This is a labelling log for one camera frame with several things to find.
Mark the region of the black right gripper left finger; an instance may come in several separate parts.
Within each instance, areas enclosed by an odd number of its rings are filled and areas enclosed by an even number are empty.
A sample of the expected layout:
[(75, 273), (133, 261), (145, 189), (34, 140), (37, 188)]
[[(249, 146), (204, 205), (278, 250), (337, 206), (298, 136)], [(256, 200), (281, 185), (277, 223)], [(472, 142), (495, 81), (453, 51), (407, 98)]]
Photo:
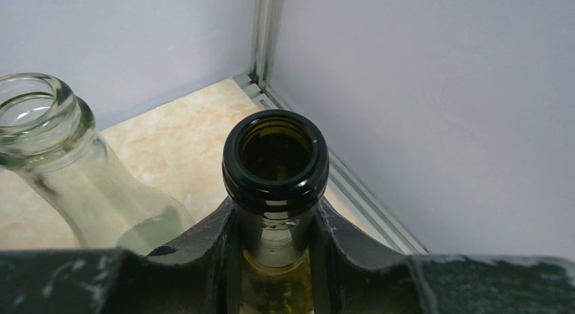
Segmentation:
[(149, 255), (123, 248), (1, 253), (2, 313), (238, 313), (242, 245), (229, 199)]

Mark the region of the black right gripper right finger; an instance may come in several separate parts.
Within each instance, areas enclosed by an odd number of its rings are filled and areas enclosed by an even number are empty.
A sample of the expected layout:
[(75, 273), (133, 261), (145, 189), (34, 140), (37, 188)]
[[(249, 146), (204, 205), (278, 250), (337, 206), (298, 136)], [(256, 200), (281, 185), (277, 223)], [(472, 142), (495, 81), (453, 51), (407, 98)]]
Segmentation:
[(326, 201), (310, 241), (316, 313), (573, 313), (574, 263), (555, 257), (403, 255)]

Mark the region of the olive green wine bottle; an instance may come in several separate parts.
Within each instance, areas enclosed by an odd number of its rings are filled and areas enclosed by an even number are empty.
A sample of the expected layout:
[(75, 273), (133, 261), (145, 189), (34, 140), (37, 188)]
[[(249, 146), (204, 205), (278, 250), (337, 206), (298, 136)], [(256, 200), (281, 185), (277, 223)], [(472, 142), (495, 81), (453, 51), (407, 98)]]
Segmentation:
[(319, 128), (292, 111), (259, 111), (227, 136), (222, 175), (243, 242), (242, 313), (313, 312), (309, 235), (329, 168)]

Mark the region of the clear glass wine bottle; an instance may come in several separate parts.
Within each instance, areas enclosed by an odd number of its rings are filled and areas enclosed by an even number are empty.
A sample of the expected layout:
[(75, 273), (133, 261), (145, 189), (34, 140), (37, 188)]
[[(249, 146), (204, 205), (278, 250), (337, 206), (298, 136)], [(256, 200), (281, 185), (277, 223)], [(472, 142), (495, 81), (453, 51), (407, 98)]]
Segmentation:
[(51, 75), (1, 78), (1, 166), (53, 207), (83, 248), (145, 255), (194, 224), (180, 202), (129, 172), (88, 104)]

